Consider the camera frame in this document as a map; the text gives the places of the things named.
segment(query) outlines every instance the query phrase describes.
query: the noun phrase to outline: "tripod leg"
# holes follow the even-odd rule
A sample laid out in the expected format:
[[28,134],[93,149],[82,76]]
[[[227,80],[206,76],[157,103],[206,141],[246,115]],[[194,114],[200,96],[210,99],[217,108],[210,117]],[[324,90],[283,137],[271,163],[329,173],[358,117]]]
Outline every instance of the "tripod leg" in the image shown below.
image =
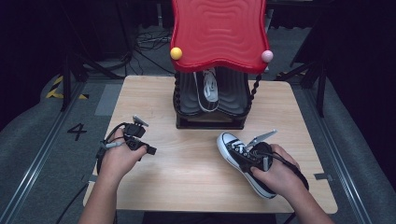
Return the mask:
[[91,60],[88,60],[86,58],[84,58],[82,55],[79,54],[74,54],[74,56],[76,56],[77,59],[79,59],[80,61],[82,61],[83,63],[86,63],[87,65],[89,65],[90,67],[92,67],[93,69],[103,73],[104,75],[113,78],[113,79],[125,79],[125,77],[120,77],[117,76],[116,74],[108,71],[107,69],[105,69],[104,67],[102,67],[99,63],[95,63]]
[[324,90],[326,85],[326,69],[321,64],[321,72],[318,80],[318,93],[317,93],[317,110],[319,115],[323,118],[323,101],[324,101]]
[[286,81],[287,79],[302,73],[303,71],[305,71],[306,69],[311,67],[314,63],[315,62],[305,63],[301,66],[294,68],[293,70],[289,71],[288,73],[282,73],[280,76],[277,76],[276,79],[274,79],[274,81]]
[[64,58],[64,67],[62,69],[62,73],[64,76],[64,103],[62,105],[61,111],[65,111],[70,103],[71,98],[71,77],[68,56]]
[[303,79],[300,81],[301,87],[303,89],[311,89],[321,73],[322,73],[321,63],[315,63],[314,65],[312,65],[305,73]]

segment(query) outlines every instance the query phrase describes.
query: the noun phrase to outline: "number 4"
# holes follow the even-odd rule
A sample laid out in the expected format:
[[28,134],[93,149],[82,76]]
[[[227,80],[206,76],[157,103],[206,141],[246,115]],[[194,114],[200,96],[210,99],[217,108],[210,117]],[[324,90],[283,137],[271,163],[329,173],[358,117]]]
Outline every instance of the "number 4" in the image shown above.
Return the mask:
[[75,141],[78,141],[79,135],[87,132],[87,131],[82,130],[83,127],[84,127],[84,124],[80,123],[80,124],[74,126],[73,128],[69,129],[67,132],[68,133],[76,133],[77,135],[76,135]]

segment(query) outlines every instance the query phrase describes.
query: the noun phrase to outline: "wooden tabletop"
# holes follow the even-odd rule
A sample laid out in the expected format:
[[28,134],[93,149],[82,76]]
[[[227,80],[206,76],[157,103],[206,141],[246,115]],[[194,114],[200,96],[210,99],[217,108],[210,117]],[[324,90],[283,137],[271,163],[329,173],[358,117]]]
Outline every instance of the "wooden tabletop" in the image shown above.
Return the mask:
[[[174,87],[173,77],[125,78],[107,133],[122,122],[133,122],[133,115],[137,115],[149,124],[141,140],[158,149],[154,156],[144,156],[122,179],[118,209],[292,212],[279,195],[261,198],[245,177],[222,158],[216,142],[221,133],[228,132],[247,144],[254,136],[277,129],[278,133],[265,141],[280,144],[299,162],[310,192],[326,213],[337,211],[328,181],[314,177],[323,169],[289,83],[261,81],[245,128],[228,131],[177,129]],[[93,185],[88,187],[84,204]]]

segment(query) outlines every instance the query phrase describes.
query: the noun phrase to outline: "black sneaker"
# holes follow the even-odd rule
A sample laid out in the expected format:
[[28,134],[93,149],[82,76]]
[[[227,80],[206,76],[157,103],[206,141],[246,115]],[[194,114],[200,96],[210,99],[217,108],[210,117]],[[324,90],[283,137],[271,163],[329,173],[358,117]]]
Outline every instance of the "black sneaker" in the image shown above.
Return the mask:
[[194,72],[194,78],[201,109],[205,112],[216,110],[219,106],[219,94],[215,68]]
[[251,173],[250,167],[257,159],[250,156],[246,145],[241,140],[230,133],[222,133],[218,137],[218,147],[222,157],[245,176],[251,187],[261,197],[271,199],[276,196],[276,193]]

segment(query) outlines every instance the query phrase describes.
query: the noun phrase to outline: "red lid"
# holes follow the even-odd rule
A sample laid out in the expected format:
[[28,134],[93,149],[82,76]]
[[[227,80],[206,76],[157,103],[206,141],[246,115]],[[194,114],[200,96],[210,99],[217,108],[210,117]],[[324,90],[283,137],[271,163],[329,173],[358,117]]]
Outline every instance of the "red lid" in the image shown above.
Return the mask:
[[225,66],[260,74],[269,49],[265,0],[173,0],[175,29],[170,48],[182,51],[172,60],[177,71],[196,72]]

